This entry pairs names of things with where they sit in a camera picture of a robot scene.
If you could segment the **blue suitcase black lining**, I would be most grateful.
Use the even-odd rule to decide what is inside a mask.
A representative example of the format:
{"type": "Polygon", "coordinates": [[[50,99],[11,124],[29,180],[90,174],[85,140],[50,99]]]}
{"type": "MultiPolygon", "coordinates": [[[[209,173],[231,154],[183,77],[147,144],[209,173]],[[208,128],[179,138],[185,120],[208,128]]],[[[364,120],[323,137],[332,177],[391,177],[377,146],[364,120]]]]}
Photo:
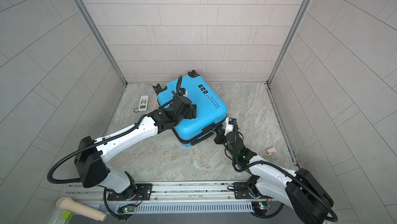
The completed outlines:
{"type": "Polygon", "coordinates": [[[153,89],[160,107],[148,116],[159,133],[171,129],[186,147],[210,137],[226,119],[226,104],[195,70],[153,89]]]}

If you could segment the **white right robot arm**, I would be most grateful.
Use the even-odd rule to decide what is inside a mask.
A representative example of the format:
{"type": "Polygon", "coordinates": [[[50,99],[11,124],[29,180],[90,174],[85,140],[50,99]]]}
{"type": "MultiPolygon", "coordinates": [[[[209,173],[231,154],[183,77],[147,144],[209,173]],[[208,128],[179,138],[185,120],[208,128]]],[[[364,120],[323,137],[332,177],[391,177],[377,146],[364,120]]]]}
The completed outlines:
{"type": "Polygon", "coordinates": [[[308,170],[282,168],[248,149],[236,119],[227,118],[215,133],[215,143],[224,145],[234,170],[251,174],[247,190],[252,197],[273,198],[289,206],[305,224],[339,220],[333,199],[308,170]]]}

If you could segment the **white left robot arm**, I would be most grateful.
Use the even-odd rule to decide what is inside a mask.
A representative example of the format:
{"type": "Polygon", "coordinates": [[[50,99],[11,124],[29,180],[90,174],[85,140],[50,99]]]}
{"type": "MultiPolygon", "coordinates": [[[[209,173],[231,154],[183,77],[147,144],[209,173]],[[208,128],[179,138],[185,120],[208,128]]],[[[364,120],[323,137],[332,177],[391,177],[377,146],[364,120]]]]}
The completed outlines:
{"type": "Polygon", "coordinates": [[[81,140],[80,154],[75,156],[75,166],[84,188],[101,186],[118,194],[134,194],[136,184],[132,176],[107,166],[113,157],[130,146],[163,131],[178,126],[183,119],[196,118],[196,105],[185,96],[176,97],[168,108],[159,108],[142,115],[139,120],[108,136],[92,140],[90,136],[81,140]]]}

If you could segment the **white remote with barcode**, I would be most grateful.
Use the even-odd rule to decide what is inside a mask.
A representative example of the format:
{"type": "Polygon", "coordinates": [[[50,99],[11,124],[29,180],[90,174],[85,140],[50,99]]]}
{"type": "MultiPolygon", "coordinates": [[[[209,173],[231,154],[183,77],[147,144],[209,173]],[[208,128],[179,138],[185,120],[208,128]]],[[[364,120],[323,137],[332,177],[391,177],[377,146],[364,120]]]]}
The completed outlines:
{"type": "Polygon", "coordinates": [[[148,95],[144,95],[140,97],[139,106],[138,106],[139,112],[147,111],[148,99],[149,99],[148,95]]]}

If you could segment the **small pink white gadget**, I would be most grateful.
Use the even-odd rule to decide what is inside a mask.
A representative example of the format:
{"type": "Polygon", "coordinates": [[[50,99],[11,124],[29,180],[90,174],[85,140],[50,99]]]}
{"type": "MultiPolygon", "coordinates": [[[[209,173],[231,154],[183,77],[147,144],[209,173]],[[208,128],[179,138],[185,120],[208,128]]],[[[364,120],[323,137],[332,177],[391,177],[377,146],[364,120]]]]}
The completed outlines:
{"type": "Polygon", "coordinates": [[[270,155],[272,155],[272,154],[277,153],[277,151],[278,151],[278,150],[277,150],[275,147],[271,147],[271,148],[268,148],[268,149],[265,151],[265,153],[266,153],[266,155],[270,156],[270,155]]]}

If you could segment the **right circuit board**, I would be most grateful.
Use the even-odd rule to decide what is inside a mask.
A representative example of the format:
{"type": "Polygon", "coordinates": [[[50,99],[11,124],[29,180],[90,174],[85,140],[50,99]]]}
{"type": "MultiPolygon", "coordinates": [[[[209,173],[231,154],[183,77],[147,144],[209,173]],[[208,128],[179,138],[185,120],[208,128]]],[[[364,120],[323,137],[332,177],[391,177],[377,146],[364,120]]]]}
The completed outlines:
{"type": "Polygon", "coordinates": [[[269,212],[269,205],[267,202],[251,202],[253,214],[257,216],[266,216],[269,212]]]}

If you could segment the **circuit board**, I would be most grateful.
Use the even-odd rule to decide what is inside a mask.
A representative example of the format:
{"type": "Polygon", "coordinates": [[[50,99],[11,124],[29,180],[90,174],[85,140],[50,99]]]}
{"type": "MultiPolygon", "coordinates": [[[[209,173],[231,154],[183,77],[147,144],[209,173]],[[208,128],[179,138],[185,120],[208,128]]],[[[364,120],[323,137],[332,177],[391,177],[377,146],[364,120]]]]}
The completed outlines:
{"type": "Polygon", "coordinates": [[[135,211],[135,209],[136,209],[136,205],[128,204],[128,205],[119,207],[117,212],[119,214],[128,214],[128,213],[133,213],[135,211]]]}
{"type": "Polygon", "coordinates": [[[257,216],[266,216],[269,212],[269,205],[267,202],[251,202],[253,214],[257,216]]]}

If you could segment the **left circuit board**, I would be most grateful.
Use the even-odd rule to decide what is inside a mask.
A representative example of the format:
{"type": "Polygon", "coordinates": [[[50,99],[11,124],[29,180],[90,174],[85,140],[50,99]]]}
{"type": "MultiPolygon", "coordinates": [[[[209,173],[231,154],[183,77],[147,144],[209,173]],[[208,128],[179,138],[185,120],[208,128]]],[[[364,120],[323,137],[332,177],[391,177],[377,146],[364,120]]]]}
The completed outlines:
{"type": "Polygon", "coordinates": [[[128,204],[128,205],[119,207],[117,212],[119,214],[128,214],[128,213],[133,213],[135,211],[135,209],[136,209],[136,205],[128,204]]]}

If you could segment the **green sticky block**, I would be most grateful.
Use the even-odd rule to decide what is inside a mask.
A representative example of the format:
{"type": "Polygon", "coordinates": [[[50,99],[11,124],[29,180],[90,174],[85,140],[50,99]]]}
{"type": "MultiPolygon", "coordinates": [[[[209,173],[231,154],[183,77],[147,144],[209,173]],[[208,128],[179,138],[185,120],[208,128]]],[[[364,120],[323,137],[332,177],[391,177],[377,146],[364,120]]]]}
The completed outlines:
{"type": "Polygon", "coordinates": [[[61,219],[61,220],[64,220],[64,221],[69,221],[69,220],[71,220],[71,219],[73,218],[73,216],[74,216],[74,212],[71,212],[71,211],[63,211],[63,213],[62,213],[60,219],[61,219]]]}

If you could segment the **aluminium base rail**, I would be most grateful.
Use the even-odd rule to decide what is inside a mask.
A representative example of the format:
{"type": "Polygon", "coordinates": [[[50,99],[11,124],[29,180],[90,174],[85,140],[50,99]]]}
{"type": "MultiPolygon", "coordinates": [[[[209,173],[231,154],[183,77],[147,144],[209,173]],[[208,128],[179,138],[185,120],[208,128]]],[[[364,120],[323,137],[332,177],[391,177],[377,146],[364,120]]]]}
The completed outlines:
{"type": "Polygon", "coordinates": [[[176,181],[176,182],[137,182],[133,190],[116,193],[109,189],[94,186],[84,188],[80,183],[71,183],[65,193],[66,197],[84,204],[141,203],[194,203],[194,202],[245,202],[274,199],[279,201],[275,193],[254,192],[254,186],[243,180],[237,181],[176,181]]]}

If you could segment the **aluminium corner post left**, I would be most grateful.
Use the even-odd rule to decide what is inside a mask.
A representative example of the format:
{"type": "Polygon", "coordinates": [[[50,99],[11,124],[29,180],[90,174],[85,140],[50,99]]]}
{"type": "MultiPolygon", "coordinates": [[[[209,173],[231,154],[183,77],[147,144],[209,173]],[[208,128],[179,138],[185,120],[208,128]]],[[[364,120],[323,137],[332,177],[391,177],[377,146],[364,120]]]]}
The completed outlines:
{"type": "Polygon", "coordinates": [[[103,36],[101,35],[98,27],[96,26],[96,24],[94,23],[91,15],[89,14],[89,11],[88,11],[87,7],[85,6],[84,2],[82,0],[72,0],[72,1],[75,4],[75,6],[78,9],[78,11],[80,12],[83,20],[87,24],[89,30],[91,31],[94,39],[96,40],[96,42],[99,45],[99,47],[102,50],[102,52],[104,53],[105,57],[108,59],[109,63],[112,65],[112,67],[115,70],[116,74],[119,76],[119,78],[121,79],[122,83],[126,87],[128,83],[126,82],[124,75],[122,74],[122,72],[121,72],[119,66],[117,65],[113,55],[111,54],[108,46],[106,45],[105,40],[104,40],[103,36]]]}

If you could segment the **aluminium corner post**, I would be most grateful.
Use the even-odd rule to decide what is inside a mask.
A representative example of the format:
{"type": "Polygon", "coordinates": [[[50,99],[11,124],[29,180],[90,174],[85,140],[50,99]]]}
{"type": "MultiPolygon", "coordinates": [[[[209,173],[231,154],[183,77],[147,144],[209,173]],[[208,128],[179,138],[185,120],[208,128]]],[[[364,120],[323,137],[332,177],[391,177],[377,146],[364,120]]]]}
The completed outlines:
{"type": "Polygon", "coordinates": [[[288,52],[288,49],[289,49],[291,43],[293,42],[293,39],[299,29],[299,26],[302,23],[304,16],[308,11],[311,1],[312,0],[303,0],[302,1],[302,4],[300,5],[300,8],[298,9],[298,13],[297,13],[297,15],[294,19],[294,22],[291,26],[291,29],[288,33],[288,36],[284,42],[284,45],[282,46],[282,49],[281,49],[278,59],[276,61],[275,67],[274,67],[274,69],[270,75],[270,78],[267,82],[268,85],[271,85],[275,81],[276,75],[281,67],[281,64],[288,52]]]}
{"type": "Polygon", "coordinates": [[[102,52],[104,53],[105,57],[108,59],[109,63],[112,65],[112,67],[115,70],[116,74],[119,76],[119,78],[121,79],[122,83],[126,87],[128,83],[126,82],[124,75],[122,74],[122,72],[121,72],[119,66],[117,65],[113,55],[111,54],[108,46],[106,45],[105,40],[104,40],[103,36],[101,35],[98,27],[96,26],[96,24],[94,23],[91,15],[89,14],[89,11],[88,11],[87,7],[85,6],[84,2],[82,0],[72,0],[72,1],[75,4],[75,6],[78,9],[78,11],[80,12],[83,20],[87,24],[89,30],[91,31],[94,39],[96,40],[96,42],[99,45],[99,47],[102,50],[102,52]]]}

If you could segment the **aluminium corner post right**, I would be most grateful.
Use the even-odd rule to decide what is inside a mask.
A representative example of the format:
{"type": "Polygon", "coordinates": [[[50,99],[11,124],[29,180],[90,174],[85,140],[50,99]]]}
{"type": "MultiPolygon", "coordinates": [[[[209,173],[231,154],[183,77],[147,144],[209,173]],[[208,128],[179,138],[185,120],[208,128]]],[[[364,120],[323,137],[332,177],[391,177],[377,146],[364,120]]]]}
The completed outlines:
{"type": "Polygon", "coordinates": [[[291,29],[288,33],[288,36],[284,42],[284,45],[282,46],[282,49],[281,49],[278,59],[276,61],[275,67],[274,67],[274,69],[270,75],[270,78],[267,82],[268,85],[271,85],[275,81],[276,75],[281,67],[281,64],[288,52],[288,49],[289,49],[291,43],[293,42],[293,39],[299,29],[299,26],[302,23],[304,16],[308,11],[311,1],[312,0],[303,0],[302,1],[302,4],[300,5],[300,8],[298,9],[298,13],[297,13],[297,15],[294,19],[294,22],[291,26],[291,29]]]}

